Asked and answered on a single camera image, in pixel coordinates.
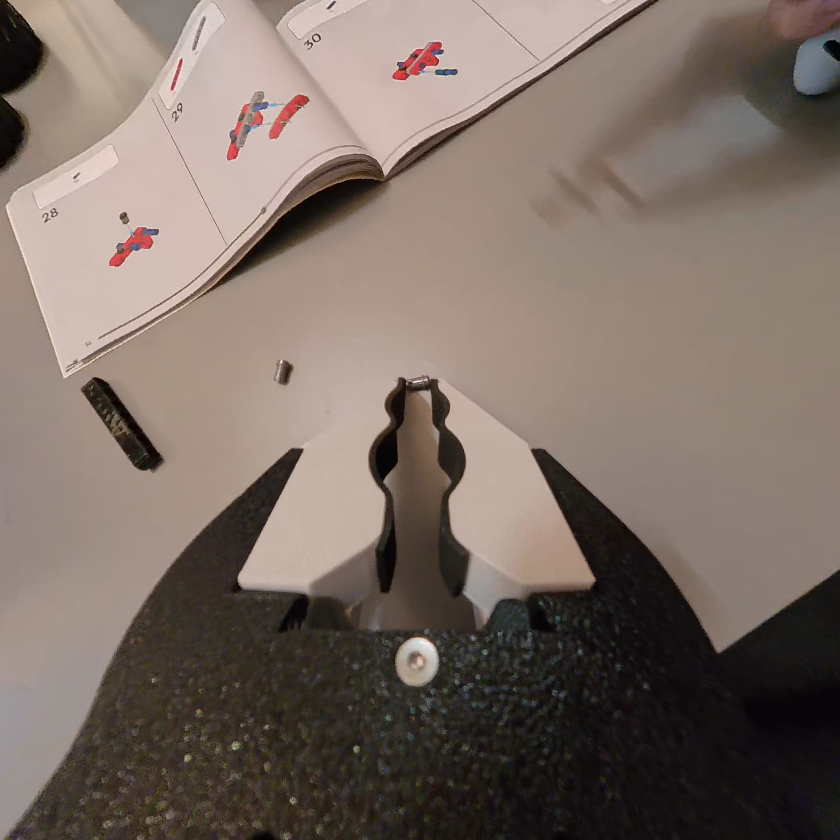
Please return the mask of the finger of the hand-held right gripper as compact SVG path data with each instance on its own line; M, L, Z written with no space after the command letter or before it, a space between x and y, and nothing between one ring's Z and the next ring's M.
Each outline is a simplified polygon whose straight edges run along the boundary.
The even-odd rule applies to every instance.
M554 169L532 213L545 224L641 219L719 198L776 152L784 133L758 112L689 112Z

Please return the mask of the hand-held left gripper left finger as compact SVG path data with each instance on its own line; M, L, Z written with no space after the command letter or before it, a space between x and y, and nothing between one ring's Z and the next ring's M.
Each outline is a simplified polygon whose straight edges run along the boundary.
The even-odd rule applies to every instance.
M244 566L238 586L329 598L344 607L387 593L396 517L386 478L398 463L407 382L307 442Z

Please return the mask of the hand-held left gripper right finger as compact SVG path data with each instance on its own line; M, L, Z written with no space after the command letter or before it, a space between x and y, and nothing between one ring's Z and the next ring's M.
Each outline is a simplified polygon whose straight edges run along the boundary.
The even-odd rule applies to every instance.
M447 591L478 627L500 602L589 591L595 575L530 446L446 381L429 393L449 480L437 540Z

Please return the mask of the person's right hand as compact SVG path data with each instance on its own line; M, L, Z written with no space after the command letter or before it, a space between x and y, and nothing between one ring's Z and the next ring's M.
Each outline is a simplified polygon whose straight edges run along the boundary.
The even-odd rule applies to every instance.
M811 39L839 26L839 1L771 1L770 26L787 41Z

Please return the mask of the black toy beam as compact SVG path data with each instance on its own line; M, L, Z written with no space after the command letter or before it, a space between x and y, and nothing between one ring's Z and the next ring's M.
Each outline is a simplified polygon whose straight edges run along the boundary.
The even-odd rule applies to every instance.
M152 471L162 466L161 454L109 383L92 377L80 391L134 468Z

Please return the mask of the open instruction booklet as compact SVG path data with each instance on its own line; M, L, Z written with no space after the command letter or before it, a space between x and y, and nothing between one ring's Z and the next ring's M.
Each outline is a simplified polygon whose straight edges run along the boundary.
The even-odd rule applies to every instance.
M200 2L134 112L7 215L64 377L225 278L292 209L385 182L650 2Z

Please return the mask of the black toy tire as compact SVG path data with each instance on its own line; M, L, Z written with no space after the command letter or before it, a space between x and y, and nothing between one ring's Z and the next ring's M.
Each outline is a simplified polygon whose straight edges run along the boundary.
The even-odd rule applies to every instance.
M1 1L1 94L21 88L39 69L44 45L26 19Z
M1 170L19 153L26 139L26 123L23 116L4 97L1 97Z

